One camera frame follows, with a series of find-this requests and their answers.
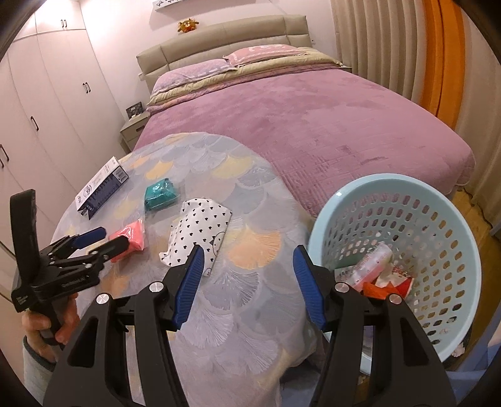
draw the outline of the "beige leather headboard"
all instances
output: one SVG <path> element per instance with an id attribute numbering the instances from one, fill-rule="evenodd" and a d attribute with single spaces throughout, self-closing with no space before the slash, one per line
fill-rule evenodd
<path id="1" fill-rule="evenodd" d="M 223 55 L 244 47 L 289 44 L 311 47 L 305 16 L 264 16 L 203 27 L 152 47 L 137 56 L 150 92 L 165 72 Z"/>

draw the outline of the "silver bolt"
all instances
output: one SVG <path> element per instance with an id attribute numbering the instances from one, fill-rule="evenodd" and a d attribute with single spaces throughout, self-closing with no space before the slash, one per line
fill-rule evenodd
<path id="1" fill-rule="evenodd" d="M 402 297 L 400 297 L 397 294 L 391 294 L 390 295 L 390 302 L 392 304 L 395 304 L 395 305 L 401 304 L 402 303 Z"/>
<path id="2" fill-rule="evenodd" d="M 110 300 L 110 296 L 108 294 L 99 294 L 96 298 L 96 302 L 99 305 L 106 304 Z"/>
<path id="3" fill-rule="evenodd" d="M 350 290 L 350 287 L 346 283 L 337 283 L 334 288 L 338 293 L 347 293 Z"/>
<path id="4" fill-rule="evenodd" d="M 163 284 L 160 283 L 159 281 L 150 284 L 150 291 L 152 293 L 159 293 L 162 290 L 163 290 Z"/>

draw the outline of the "cardboard box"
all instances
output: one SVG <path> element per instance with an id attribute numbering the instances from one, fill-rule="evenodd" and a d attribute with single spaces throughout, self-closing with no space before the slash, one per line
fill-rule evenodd
<path id="1" fill-rule="evenodd" d="M 127 173 L 113 157 L 75 197 L 77 211 L 87 219 L 91 219 L 104 202 L 128 179 Z"/>

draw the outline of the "hand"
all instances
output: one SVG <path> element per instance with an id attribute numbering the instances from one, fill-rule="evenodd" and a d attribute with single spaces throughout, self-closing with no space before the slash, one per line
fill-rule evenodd
<path id="1" fill-rule="evenodd" d="M 71 334 L 80 323 L 80 317 L 77 314 L 77 302 L 75 301 L 77 297 L 78 293 L 69 297 L 68 306 L 63 314 L 63 326 L 56 333 L 56 340 L 63 345 L 68 343 Z M 31 346 L 37 354 L 49 362 L 56 362 L 56 357 L 52 348 L 44 343 L 42 336 L 40 335 L 40 331 L 51 327 L 50 319 L 45 315 L 39 314 L 38 312 L 28 310 L 23 313 L 22 323 L 23 328 L 26 331 L 28 345 Z"/>

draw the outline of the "basket rim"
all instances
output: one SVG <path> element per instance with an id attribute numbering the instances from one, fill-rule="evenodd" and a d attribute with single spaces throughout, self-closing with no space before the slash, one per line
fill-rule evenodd
<path id="1" fill-rule="evenodd" d="M 475 292 L 473 294 L 473 303 L 472 307 L 464 320 L 463 326 L 460 329 L 458 335 L 454 340 L 450 342 L 450 344 L 441 352 L 438 353 L 438 357 L 440 360 L 443 362 L 445 361 L 451 354 L 454 352 L 454 350 L 457 348 L 457 346 L 461 343 L 463 338 L 466 336 L 473 319 L 476 314 L 476 310 L 478 308 L 478 303 L 480 301 L 480 291 L 481 291 L 481 284 L 482 284 L 482 268 L 481 268 L 481 262 L 480 262 L 480 254 L 478 253 L 478 246 L 476 244 L 475 238 L 473 236 L 473 233 L 471 232 L 470 227 L 468 226 L 468 223 L 466 223 L 466 220 L 464 219 L 463 215 L 459 212 L 459 210 L 452 204 L 452 202 L 442 193 L 440 193 L 438 190 L 435 188 L 429 186 L 423 181 L 420 181 L 418 179 L 415 179 L 413 177 L 407 176 L 407 175 L 401 175 L 401 174 L 391 174 L 391 173 L 384 173 L 384 174 L 373 174 L 373 175 L 367 175 L 361 178 L 358 178 L 354 181 L 349 182 L 342 188 L 340 188 L 332 197 L 327 201 L 325 206 L 322 208 L 320 211 L 315 224 L 313 225 L 313 230 L 310 234 L 310 239 L 308 241 L 308 255 L 310 256 L 313 264 L 316 265 L 322 265 L 322 247 L 323 247 L 323 242 L 324 242 L 324 234 L 327 229 L 327 225 L 329 224 L 331 214 L 341 205 L 345 202 L 345 195 L 349 194 L 350 192 L 360 188 L 363 185 L 366 185 L 370 182 L 373 181 L 379 181 L 379 180 L 398 180 L 398 181 L 406 181 L 415 185 L 418 185 L 422 188 L 427 189 L 429 192 L 437 196 L 438 199 L 442 200 L 445 202 L 445 204 L 449 207 L 449 209 L 456 215 L 456 217 L 459 219 L 460 223 L 462 224 L 463 228 L 466 231 L 466 236 L 468 237 L 470 243 L 472 246 L 476 249 L 473 252 L 473 262 L 475 265 L 475 272 L 476 272 L 476 281 L 475 281 Z M 330 340 L 330 333 L 324 333 L 325 337 Z M 371 368 L 371 358 L 367 356 L 366 354 L 362 353 L 362 360 L 361 360 L 361 370 L 366 373 L 370 374 L 370 368 Z"/>

